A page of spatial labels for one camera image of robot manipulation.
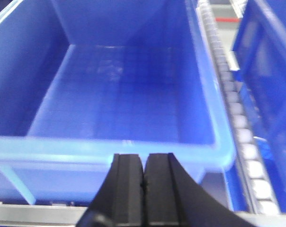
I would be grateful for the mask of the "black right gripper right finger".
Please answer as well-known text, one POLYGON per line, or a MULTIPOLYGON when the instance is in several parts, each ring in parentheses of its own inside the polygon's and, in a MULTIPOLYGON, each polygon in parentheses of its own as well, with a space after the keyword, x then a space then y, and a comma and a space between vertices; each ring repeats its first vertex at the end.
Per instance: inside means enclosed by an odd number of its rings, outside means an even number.
POLYGON ((251 227, 208 194, 172 153, 150 154, 145 166, 149 227, 251 227))

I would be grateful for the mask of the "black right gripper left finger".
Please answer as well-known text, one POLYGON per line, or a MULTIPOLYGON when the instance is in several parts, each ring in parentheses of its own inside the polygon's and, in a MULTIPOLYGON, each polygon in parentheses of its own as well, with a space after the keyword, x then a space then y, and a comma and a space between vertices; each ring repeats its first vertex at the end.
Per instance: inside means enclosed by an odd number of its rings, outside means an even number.
POLYGON ((143 167, 137 154, 115 154, 111 168, 77 227, 141 227, 143 167))

